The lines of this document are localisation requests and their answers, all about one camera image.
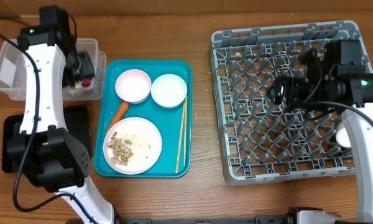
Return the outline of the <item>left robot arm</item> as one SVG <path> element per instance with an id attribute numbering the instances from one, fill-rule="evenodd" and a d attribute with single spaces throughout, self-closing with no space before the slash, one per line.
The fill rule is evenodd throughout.
<path id="1" fill-rule="evenodd" d="M 90 56 L 76 48 L 76 23 L 57 6 L 41 7 L 40 23 L 21 29 L 13 46 L 27 74 L 25 112 L 7 153 L 35 187 L 64 199 L 84 223 L 120 223 L 90 177 L 90 153 L 67 128 L 63 88 L 92 78 Z"/>

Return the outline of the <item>orange carrot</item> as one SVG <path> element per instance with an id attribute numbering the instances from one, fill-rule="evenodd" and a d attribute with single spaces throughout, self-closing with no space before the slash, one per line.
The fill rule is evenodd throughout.
<path id="1" fill-rule="evenodd" d="M 126 102 L 126 101 L 123 101 L 120 105 L 119 105 L 119 108 L 118 110 L 116 111 L 110 125 L 108 126 L 108 129 L 107 131 L 109 131 L 117 122 L 119 122 L 120 120 L 122 120 L 122 118 L 124 117 L 124 115 L 127 113 L 129 109 L 129 103 Z"/>

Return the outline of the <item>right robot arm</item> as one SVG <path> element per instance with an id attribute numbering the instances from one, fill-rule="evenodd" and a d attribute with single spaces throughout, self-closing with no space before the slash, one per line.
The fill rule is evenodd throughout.
<path id="1" fill-rule="evenodd" d="M 316 49 L 298 56 L 303 77 L 279 75 L 267 90 L 274 104 L 296 109 L 336 112 L 348 135 L 358 189 L 359 223 L 373 223 L 373 73 L 366 71 L 360 40 L 327 43 L 322 57 Z"/>

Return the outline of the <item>small white cup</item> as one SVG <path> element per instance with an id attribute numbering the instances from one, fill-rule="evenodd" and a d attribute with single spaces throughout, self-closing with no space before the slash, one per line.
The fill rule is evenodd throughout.
<path id="1" fill-rule="evenodd" d="M 338 124 L 336 128 L 336 141 L 341 147 L 351 147 L 349 136 L 343 123 Z"/>

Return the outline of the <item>red snack wrapper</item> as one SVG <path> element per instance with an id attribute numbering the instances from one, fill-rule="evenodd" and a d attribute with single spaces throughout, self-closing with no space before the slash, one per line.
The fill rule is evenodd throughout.
<path id="1" fill-rule="evenodd" d="M 80 81 L 83 88 L 88 88 L 93 83 L 93 78 L 86 78 Z"/>

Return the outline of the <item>white tissue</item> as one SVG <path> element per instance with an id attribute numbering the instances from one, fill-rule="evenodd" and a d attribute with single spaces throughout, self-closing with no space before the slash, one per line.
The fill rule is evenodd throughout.
<path id="1" fill-rule="evenodd" d="M 76 82 L 74 87 L 69 87 L 69 93 L 71 95 L 80 95 L 84 87 L 80 82 Z"/>

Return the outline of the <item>white bowl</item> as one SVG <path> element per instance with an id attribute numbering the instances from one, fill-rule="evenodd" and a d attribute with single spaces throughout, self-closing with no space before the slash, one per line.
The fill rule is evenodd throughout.
<path id="1" fill-rule="evenodd" d="M 164 74 L 155 79 L 151 88 L 153 100 L 164 108 L 175 108 L 187 96 L 187 84 L 175 74 Z"/>

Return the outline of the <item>white rice pile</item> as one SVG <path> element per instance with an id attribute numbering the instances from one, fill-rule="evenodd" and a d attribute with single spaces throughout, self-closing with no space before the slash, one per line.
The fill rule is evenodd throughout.
<path id="1" fill-rule="evenodd" d="M 152 140 L 145 134 L 127 133 L 124 135 L 124 144 L 131 149 L 135 156 L 149 157 L 152 149 Z"/>

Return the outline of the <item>peanut pile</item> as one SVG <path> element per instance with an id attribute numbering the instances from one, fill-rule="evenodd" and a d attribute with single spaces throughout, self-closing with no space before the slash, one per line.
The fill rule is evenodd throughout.
<path id="1" fill-rule="evenodd" d="M 131 146 L 132 142 L 128 139 L 122 139 L 113 132 L 106 145 L 111 151 L 110 161 L 112 165 L 127 166 L 130 158 L 134 155 Z"/>

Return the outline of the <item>wooden chopstick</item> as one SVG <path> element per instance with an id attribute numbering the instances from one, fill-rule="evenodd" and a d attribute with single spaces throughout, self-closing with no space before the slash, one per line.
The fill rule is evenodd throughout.
<path id="1" fill-rule="evenodd" d="M 181 154 L 181 146 L 182 146 L 182 140 L 183 140 L 183 128 L 184 128 L 184 119 L 185 119 L 185 108 L 186 103 L 183 104 L 183 111 L 182 111 L 182 119 L 181 119 L 181 125 L 180 125 L 180 136 L 178 141 L 178 151 L 177 151 L 177 163 L 175 168 L 175 173 L 178 173 L 179 170 L 179 164 L 180 164 L 180 154 Z"/>
<path id="2" fill-rule="evenodd" d="M 183 132 L 183 165 L 186 166 L 186 148 L 187 148 L 187 112 L 188 112 L 188 97 L 185 97 L 184 108 L 184 132 Z"/>

